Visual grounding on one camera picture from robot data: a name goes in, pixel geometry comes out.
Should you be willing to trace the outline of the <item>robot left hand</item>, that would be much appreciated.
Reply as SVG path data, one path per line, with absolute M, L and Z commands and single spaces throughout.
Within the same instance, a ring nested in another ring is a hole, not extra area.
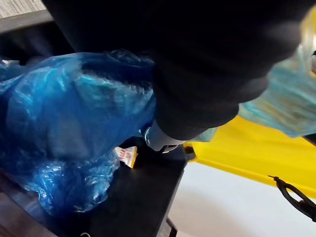
M 145 139 L 170 151 L 231 121 L 291 57 L 313 0 L 45 0 L 77 52 L 117 48 L 155 62 L 156 112 Z

